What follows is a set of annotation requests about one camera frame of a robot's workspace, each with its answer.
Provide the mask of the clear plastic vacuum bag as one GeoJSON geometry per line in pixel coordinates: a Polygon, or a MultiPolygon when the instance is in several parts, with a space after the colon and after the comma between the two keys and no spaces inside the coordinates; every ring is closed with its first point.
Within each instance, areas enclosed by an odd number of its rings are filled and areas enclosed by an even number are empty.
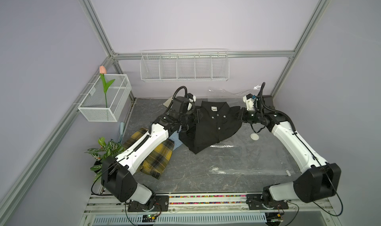
{"type": "Polygon", "coordinates": [[[244,123],[235,135],[206,150],[212,174],[288,176],[286,170],[291,176],[299,174],[291,154],[260,124],[244,123]],[[259,140],[253,141],[252,133],[259,140]]]}

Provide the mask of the black shirt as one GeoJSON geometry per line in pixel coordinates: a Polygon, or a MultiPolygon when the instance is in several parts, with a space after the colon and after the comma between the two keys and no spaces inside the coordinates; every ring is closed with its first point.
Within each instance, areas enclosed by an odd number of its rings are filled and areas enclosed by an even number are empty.
{"type": "Polygon", "coordinates": [[[202,101],[196,107],[194,122],[187,131],[179,133],[179,140],[198,154],[238,132],[242,126],[238,118],[240,110],[240,106],[230,106],[227,102],[202,101]]]}

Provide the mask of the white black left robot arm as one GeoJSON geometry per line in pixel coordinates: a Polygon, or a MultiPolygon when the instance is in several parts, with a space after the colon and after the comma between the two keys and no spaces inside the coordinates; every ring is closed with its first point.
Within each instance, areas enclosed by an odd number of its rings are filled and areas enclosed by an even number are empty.
{"type": "Polygon", "coordinates": [[[196,96],[191,93],[172,97],[166,111],[152,122],[142,137],[124,152],[103,160],[101,185],[120,202],[134,201],[144,210],[152,210],[156,194],[137,183],[134,174],[157,146],[195,119],[195,102],[196,96]]]}

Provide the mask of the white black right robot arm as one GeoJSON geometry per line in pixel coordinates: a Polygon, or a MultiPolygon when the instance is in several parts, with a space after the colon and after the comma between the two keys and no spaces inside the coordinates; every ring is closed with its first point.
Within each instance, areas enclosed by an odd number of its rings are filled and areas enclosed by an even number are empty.
{"type": "Polygon", "coordinates": [[[259,202],[267,209],[288,200],[304,203],[337,195],[341,169],[336,163],[328,163],[296,130],[291,118],[266,104],[270,96],[248,94],[243,97],[246,107],[238,115],[239,120],[250,125],[261,124],[286,148],[296,162],[301,175],[294,181],[263,188],[259,202]]]}

